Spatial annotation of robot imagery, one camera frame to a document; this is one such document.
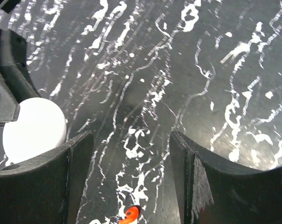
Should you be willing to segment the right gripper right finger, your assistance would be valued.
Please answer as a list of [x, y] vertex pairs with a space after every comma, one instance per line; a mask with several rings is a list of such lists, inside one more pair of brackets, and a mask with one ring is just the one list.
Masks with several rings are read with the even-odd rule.
[[282, 224], [282, 166], [243, 166], [179, 131], [169, 151], [181, 223]]

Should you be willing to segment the white earbud charging case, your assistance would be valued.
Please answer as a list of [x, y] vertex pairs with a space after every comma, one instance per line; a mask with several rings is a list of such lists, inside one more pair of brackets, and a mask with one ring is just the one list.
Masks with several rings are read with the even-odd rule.
[[56, 103], [29, 98], [20, 103], [17, 120], [4, 125], [3, 148], [10, 162], [19, 163], [62, 145], [66, 132], [65, 116]]

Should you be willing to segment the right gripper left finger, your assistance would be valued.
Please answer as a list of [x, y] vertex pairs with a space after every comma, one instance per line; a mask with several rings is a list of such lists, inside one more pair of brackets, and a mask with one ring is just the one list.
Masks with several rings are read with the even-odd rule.
[[94, 146], [86, 131], [0, 170], [0, 224], [74, 224]]

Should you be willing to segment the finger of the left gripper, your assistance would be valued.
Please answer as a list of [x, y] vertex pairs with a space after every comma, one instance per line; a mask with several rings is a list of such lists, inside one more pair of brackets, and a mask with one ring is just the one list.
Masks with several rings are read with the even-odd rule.
[[0, 73], [17, 102], [40, 97], [27, 69], [27, 42], [10, 29], [0, 35]]
[[15, 122], [19, 116], [20, 105], [0, 74], [0, 126]]

